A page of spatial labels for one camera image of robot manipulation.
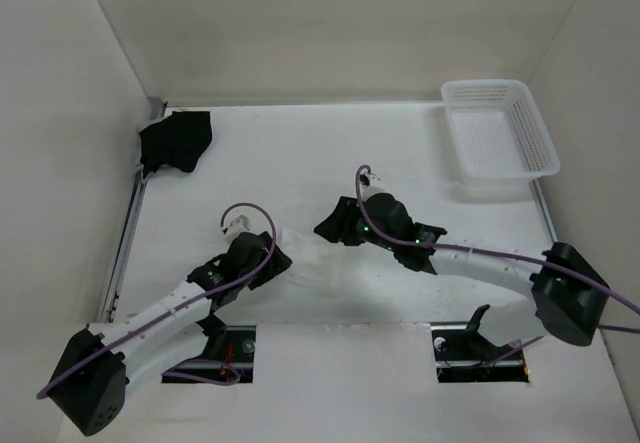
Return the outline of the white tank top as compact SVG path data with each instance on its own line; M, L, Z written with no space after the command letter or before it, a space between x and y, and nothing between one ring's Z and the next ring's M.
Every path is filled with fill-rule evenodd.
M339 248L314 233L299 233L283 227L279 248L292 260L284 280L295 287L322 295L338 291L342 257Z

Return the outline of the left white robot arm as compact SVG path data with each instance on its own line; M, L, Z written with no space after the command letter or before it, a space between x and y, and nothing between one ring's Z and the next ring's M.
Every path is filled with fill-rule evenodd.
M228 250L192 270L167 296L103 332L85 327L66 344L43 395L80 433L104 430L127 397L186 360L214 361L226 327L216 313L243 289L254 290L292 260L267 232L243 231Z

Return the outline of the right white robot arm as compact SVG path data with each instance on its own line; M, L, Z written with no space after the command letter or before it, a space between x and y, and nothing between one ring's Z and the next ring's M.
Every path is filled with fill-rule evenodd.
M515 259L480 253L449 242L445 229L413 220L389 193L364 201L342 196L315 234L330 243L371 243L392 252L403 267L436 276L484 282L518 294L505 305L480 305L468 322L464 347L473 357L489 357L499 346L551 335L579 347L591 344L607 302L607 285L569 244L555 243Z

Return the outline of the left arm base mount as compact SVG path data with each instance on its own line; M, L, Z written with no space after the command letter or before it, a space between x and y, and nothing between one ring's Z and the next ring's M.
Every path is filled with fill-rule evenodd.
M208 338L204 350L162 375L165 384L217 386L253 382L257 329L228 326L215 315L199 322Z

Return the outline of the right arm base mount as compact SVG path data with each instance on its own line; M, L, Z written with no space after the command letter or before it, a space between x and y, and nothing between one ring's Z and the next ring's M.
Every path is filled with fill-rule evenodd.
M517 345L495 346L478 332L490 308L478 307L467 323L431 326L431 338L439 383L528 383L522 350Z

